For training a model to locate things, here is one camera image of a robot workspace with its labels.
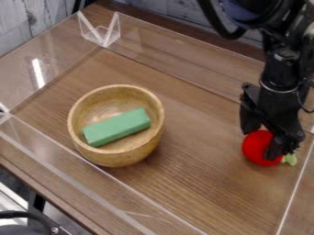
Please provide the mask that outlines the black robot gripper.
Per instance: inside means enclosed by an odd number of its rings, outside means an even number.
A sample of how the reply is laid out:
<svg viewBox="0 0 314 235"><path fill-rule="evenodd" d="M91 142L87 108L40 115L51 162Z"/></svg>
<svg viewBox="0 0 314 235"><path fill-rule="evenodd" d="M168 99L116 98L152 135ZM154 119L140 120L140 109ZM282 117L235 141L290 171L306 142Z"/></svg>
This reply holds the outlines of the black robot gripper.
<svg viewBox="0 0 314 235"><path fill-rule="evenodd" d="M294 152L306 138L299 120L301 105L295 92L277 93L251 83L242 84L240 130L243 134L256 131L262 126L274 137L266 147L263 158L274 161L279 156Z"/></svg>

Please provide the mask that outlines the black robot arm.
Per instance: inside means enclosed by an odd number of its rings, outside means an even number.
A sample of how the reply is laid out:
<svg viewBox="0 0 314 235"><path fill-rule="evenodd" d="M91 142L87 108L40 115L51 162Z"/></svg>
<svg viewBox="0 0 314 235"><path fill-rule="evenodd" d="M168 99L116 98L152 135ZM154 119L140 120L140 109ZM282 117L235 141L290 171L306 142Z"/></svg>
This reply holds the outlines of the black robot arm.
<svg viewBox="0 0 314 235"><path fill-rule="evenodd" d="M218 35L239 39L247 31L262 34L265 65L258 84L244 83L240 95L240 129L252 135L259 128L271 132L262 150L265 160L293 153L306 138L299 121L314 88L314 0L218 0L236 26L226 29L212 0L198 0Z"/></svg>

